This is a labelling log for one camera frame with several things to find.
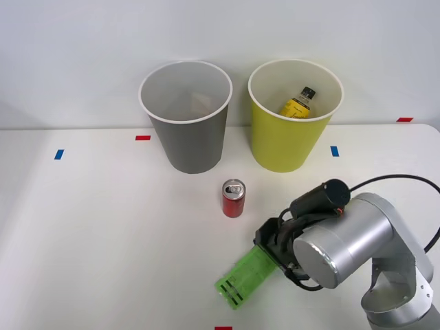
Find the yellow bucket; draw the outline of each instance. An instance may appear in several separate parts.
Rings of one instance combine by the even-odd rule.
[[[306,86],[316,91],[309,118],[278,115]],[[303,165],[344,100],[339,78],[308,60],[265,63],[252,73],[247,87],[252,99],[252,153],[262,167],[274,172],[290,172]]]

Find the bucket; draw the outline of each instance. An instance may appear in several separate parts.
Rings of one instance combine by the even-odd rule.
[[[279,115],[284,104],[306,86],[316,92],[309,117]],[[300,59],[261,65],[250,76],[248,89],[252,99],[252,153],[262,167],[274,172],[290,172],[303,165],[344,100],[344,88],[333,72]]]
[[[231,96],[229,76],[199,60],[164,65],[139,89],[168,160],[189,174],[208,171],[221,159]]]

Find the green object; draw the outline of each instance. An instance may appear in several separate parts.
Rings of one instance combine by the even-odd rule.
[[[215,288],[232,309],[238,309],[276,268],[272,259],[255,245],[228,274],[215,283]]]
[[[316,95],[307,119],[279,114],[304,86]],[[275,60],[250,76],[252,153],[264,168],[290,172],[303,165],[331,116],[344,100],[344,89],[332,72],[307,60]]]

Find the robotic arm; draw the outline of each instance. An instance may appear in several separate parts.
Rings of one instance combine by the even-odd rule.
[[[285,221],[288,212],[293,219]],[[371,328],[440,329],[432,264],[396,209],[375,194],[351,199],[347,185],[329,180],[267,220],[254,242],[309,291],[337,287],[372,259],[371,286],[361,301]],[[319,285],[302,284],[309,278]]]

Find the table surface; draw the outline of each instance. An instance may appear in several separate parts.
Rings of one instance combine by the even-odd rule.
[[[187,175],[152,129],[0,131],[0,329],[369,329],[360,306],[369,263],[319,292],[277,270],[238,311],[214,283],[268,217],[323,181],[408,173],[439,184],[439,132],[328,126],[304,165],[283,174],[255,162],[249,133],[227,128],[221,161]],[[237,219],[221,211],[221,185],[233,177],[247,186]],[[440,226],[440,196],[428,185],[394,179],[360,191],[394,204],[422,245]],[[429,256],[436,267],[440,244]]]

